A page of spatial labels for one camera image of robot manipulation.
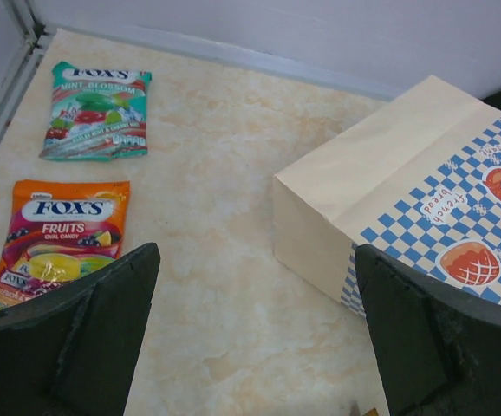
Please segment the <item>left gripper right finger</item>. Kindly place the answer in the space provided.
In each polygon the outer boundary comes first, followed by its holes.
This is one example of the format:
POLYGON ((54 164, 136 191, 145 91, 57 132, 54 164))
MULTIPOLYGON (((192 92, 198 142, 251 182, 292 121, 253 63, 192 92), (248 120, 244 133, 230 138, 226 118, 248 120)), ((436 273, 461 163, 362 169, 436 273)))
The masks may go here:
POLYGON ((501 415, 501 305, 357 247, 355 270, 392 415, 501 415))

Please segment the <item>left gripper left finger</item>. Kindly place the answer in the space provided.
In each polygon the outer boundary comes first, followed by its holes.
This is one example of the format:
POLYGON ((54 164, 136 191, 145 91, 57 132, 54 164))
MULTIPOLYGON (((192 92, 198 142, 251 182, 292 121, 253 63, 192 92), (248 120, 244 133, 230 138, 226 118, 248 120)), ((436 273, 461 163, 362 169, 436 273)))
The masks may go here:
POLYGON ((0 310, 0 415, 122 415, 159 274, 157 244, 0 310))

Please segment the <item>orange fruits candy bag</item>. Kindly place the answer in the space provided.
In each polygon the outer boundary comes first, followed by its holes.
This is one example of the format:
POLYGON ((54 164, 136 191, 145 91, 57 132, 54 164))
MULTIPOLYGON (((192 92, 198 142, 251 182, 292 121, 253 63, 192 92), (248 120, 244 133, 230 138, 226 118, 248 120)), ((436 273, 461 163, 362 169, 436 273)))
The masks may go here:
POLYGON ((87 276, 120 257, 130 184, 21 180, 0 258, 0 310, 87 276))

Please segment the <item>checkered paper bag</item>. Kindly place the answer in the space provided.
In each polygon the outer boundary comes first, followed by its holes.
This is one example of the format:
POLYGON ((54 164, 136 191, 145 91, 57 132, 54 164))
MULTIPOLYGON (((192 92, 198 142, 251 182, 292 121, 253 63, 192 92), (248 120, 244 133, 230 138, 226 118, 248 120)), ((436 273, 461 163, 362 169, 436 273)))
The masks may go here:
POLYGON ((501 111, 431 76, 273 179, 276 258, 357 315, 372 244, 501 305, 501 111))

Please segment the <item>green mint candy bag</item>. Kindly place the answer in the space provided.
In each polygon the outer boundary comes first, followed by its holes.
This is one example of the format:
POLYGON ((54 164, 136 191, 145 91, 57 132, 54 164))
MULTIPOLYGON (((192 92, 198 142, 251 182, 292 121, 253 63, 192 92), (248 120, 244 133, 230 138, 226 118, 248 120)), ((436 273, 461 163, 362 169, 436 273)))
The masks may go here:
POLYGON ((39 157, 109 161, 146 155, 152 74, 56 64, 49 126, 39 157))

